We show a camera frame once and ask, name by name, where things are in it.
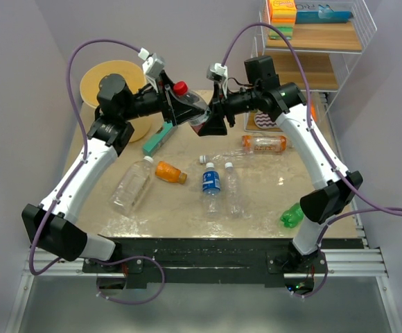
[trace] table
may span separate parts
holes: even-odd
[[[210,91],[199,92],[206,100]],[[88,130],[94,112],[83,105],[82,120]],[[198,137],[186,123],[161,147],[154,156],[155,162],[166,161],[188,174],[185,185],[169,184],[153,176],[149,191],[131,218],[115,212],[109,205],[129,166],[143,157],[142,146],[162,125],[162,117],[152,117],[152,128],[141,140],[128,144],[118,160],[111,165],[96,183],[83,205],[77,226],[85,232],[106,237],[226,237],[226,238],[292,238],[298,227],[285,228],[279,221],[283,211],[311,192],[313,186],[299,155],[294,149],[281,155],[259,155],[252,167],[238,169],[247,203],[246,215],[233,219],[224,214],[217,220],[209,220],[201,205],[201,177],[204,166],[199,155],[240,148],[243,116],[226,137]],[[324,136],[331,142],[328,124],[320,125]],[[82,148],[82,137],[76,129],[71,143],[66,168],[69,168]],[[224,166],[217,166],[220,177]],[[332,238],[356,238],[352,218],[336,223],[326,234]]]

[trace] white bottle cap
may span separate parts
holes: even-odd
[[[153,163],[153,159],[150,156],[144,156],[144,159],[150,163]]]

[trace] red bottle cap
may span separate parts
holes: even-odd
[[[173,91],[176,93],[178,96],[182,96],[185,93],[187,93],[188,87],[187,84],[184,81],[180,81],[178,83],[175,83],[173,86]]]

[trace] orange bottle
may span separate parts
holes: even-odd
[[[164,161],[158,163],[155,175],[166,182],[178,182],[180,184],[184,184],[187,179],[187,173],[181,172],[181,170]]]
[[[292,144],[283,135],[276,137],[262,137],[243,135],[243,147],[254,152],[282,153]]]

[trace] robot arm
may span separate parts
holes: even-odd
[[[55,189],[38,206],[29,204],[22,212],[29,239],[33,242],[47,208],[56,201],[37,242],[38,247],[68,261],[78,257],[122,259],[121,249],[118,246],[117,250],[115,242],[99,235],[87,234],[77,228],[75,223],[98,179],[127,146],[134,132],[129,120],[161,112],[164,121],[179,125],[204,112],[173,96],[173,82],[162,70],[163,66],[164,61],[156,55],[146,60],[143,70],[149,84],[136,94],[129,90],[122,76],[118,74],[102,79],[97,96],[99,107],[95,111],[95,121],[87,133],[86,159],[83,159],[82,149]],[[82,162],[84,164],[61,197],[56,199],[59,189]]]
[[[287,271],[293,271],[317,254],[318,242],[326,220],[341,213],[352,200],[354,193],[332,169],[312,137],[306,122],[306,101],[298,86],[294,83],[280,85],[272,58],[269,56],[247,60],[245,69],[247,79],[253,88],[241,88],[239,92],[229,93],[226,97],[222,93],[221,87],[224,87],[224,81],[227,81],[227,70],[221,68],[219,64],[210,66],[207,77],[216,82],[216,86],[210,105],[213,112],[209,122],[216,132],[222,130],[221,134],[225,135],[227,129],[222,120],[223,117],[226,117],[229,125],[233,127],[236,114],[259,109],[268,114],[271,120],[275,121],[278,127],[287,134],[301,156],[315,191],[300,199],[304,220],[290,244],[288,265],[284,266]],[[312,127],[326,152],[334,159],[337,169],[346,175],[346,179],[358,189],[362,183],[360,173],[349,172],[331,150],[313,119]],[[202,128],[199,134],[208,135],[209,132],[209,123],[207,123],[207,128]]]

